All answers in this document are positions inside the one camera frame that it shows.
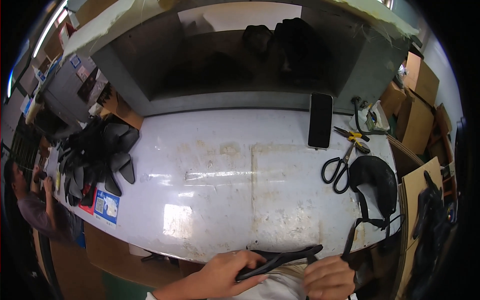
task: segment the smartphone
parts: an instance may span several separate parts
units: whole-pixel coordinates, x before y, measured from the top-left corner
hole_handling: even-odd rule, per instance
[[[310,95],[310,126],[308,147],[327,149],[332,132],[333,98],[330,95],[312,93]]]

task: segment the black cable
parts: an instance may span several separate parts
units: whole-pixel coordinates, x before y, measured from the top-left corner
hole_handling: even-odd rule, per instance
[[[357,125],[357,130],[361,133],[362,135],[362,139],[366,142],[368,142],[370,140],[370,138],[367,136],[367,135],[373,135],[373,134],[378,134],[378,135],[387,135],[388,132],[386,131],[381,131],[381,130],[372,130],[372,131],[368,131],[368,132],[365,132],[365,131],[362,131],[362,129],[360,128],[360,124],[359,124],[359,107],[358,107],[358,102],[361,101],[361,98],[360,97],[353,97],[352,98],[352,102],[353,102],[353,106],[355,107],[355,124]]]

